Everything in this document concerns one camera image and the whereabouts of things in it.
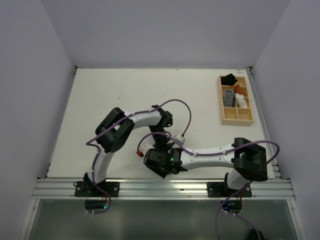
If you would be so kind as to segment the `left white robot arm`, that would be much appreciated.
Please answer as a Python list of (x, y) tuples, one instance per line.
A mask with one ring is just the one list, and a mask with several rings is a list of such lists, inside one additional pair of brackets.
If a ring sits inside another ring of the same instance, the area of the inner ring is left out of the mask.
[(83, 180), (86, 190), (92, 196), (103, 193), (107, 169), (115, 152), (127, 142), (133, 130), (148, 127), (152, 133), (163, 133), (165, 128), (173, 125), (173, 115), (159, 105), (147, 110), (126, 112), (115, 107), (95, 129), (95, 137), (85, 145), (96, 148), (96, 156)]

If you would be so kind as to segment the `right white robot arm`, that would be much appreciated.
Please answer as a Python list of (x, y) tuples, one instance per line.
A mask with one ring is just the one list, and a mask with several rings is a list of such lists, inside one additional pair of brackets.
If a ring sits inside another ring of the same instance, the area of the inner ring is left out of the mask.
[(263, 146), (245, 138), (217, 148), (191, 149), (175, 147), (157, 149), (141, 143), (137, 154), (143, 164), (162, 178), (198, 168), (230, 168), (225, 174), (223, 192), (235, 196), (248, 182), (264, 182), (268, 179), (267, 153)]

